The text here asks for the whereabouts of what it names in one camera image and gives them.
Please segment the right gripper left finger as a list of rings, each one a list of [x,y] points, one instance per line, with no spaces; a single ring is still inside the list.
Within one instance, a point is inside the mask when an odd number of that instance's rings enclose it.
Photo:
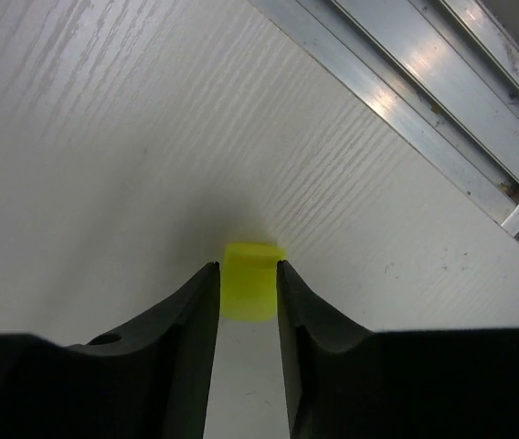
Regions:
[[[0,438],[200,438],[219,266],[85,345],[0,334]]]

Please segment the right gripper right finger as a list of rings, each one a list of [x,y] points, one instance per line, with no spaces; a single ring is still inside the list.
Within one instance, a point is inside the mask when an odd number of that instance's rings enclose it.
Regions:
[[[293,438],[519,438],[519,328],[375,332],[277,266]]]

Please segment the yellow highlighter cap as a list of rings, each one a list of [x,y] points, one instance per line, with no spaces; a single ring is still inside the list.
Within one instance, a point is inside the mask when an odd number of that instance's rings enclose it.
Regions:
[[[286,259],[279,246],[232,242],[220,264],[220,313],[242,322],[264,322],[277,313],[277,265]]]

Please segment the aluminium rail right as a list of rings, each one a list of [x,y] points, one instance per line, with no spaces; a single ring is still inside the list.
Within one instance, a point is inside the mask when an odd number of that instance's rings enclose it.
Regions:
[[[483,3],[257,8],[519,242],[519,48]]]

